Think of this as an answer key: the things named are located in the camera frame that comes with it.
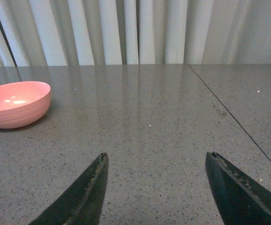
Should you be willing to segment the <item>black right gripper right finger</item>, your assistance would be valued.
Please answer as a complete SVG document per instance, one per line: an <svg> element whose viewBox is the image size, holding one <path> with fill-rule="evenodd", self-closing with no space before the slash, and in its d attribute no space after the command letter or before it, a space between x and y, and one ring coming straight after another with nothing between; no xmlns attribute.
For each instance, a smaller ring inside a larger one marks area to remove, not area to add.
<svg viewBox="0 0 271 225"><path fill-rule="evenodd" d="M271 192L216 152L208 152L205 170L226 225L271 225Z"/></svg>

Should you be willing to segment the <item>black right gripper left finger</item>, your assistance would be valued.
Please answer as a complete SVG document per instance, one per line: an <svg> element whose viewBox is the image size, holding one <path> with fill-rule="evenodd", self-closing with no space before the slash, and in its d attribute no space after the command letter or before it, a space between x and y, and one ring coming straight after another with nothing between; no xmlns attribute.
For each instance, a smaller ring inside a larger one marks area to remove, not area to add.
<svg viewBox="0 0 271 225"><path fill-rule="evenodd" d="M97 225L107 188L109 160L101 153L31 225Z"/></svg>

